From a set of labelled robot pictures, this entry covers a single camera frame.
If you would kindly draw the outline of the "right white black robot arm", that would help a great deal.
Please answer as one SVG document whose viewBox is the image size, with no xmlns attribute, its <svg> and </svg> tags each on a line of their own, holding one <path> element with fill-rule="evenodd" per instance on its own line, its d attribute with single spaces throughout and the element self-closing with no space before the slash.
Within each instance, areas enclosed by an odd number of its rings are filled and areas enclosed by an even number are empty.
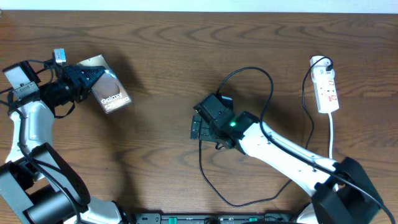
<svg viewBox="0 0 398 224">
<path fill-rule="evenodd" d="M 215 142 L 259 159 L 311 198 L 297 223 L 370 223 L 383 202 L 362 166 L 319 156 L 273 131 L 257 116 L 234 114 L 231 99 L 208 95 L 194 106 L 191 138 Z"/>
</svg>

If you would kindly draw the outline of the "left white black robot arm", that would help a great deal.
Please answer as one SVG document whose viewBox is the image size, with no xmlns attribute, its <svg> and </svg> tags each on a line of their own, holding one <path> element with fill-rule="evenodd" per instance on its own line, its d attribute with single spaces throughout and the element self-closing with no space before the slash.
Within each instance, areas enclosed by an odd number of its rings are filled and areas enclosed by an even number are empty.
<svg viewBox="0 0 398 224">
<path fill-rule="evenodd" d="M 51 79 L 39 85 L 25 60 L 3 73 L 12 85 L 5 105 L 14 123 L 11 151 L 1 166 L 1 196 L 22 223 L 133 223 L 114 201 L 90 195 L 81 177 L 53 148 L 55 109 L 87 98 L 111 74 L 107 65 L 43 62 Z"/>
</svg>

